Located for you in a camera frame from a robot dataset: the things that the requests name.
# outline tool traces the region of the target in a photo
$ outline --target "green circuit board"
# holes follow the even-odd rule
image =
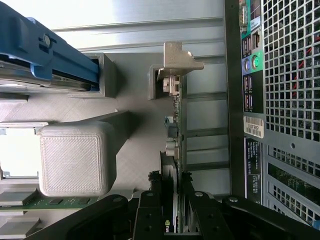
[[[98,197],[45,197],[35,196],[23,206],[0,206],[3,211],[33,211],[33,210],[59,210],[82,209],[98,200]]]

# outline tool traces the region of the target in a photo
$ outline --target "screw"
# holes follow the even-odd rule
[[[47,47],[50,47],[51,40],[50,40],[50,37],[48,35],[46,35],[46,34],[43,35],[43,41],[47,45]]]
[[[231,197],[229,197],[229,201],[232,203],[236,203],[236,202],[238,202],[238,199],[234,196],[231,196]]]
[[[204,194],[202,192],[195,192],[194,195],[196,195],[197,197],[202,197]]]
[[[118,202],[120,202],[121,200],[122,200],[121,197],[117,197],[117,198],[113,199],[113,201],[114,201],[115,203],[118,203]]]

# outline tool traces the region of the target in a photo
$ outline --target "ethernet port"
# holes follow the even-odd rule
[[[252,43],[253,50],[259,47],[260,35],[258,34],[258,32],[255,32],[251,35],[251,43]]]

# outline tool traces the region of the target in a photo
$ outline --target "barcode label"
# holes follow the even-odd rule
[[[243,131],[255,137],[264,138],[264,121],[261,118],[244,116]]]

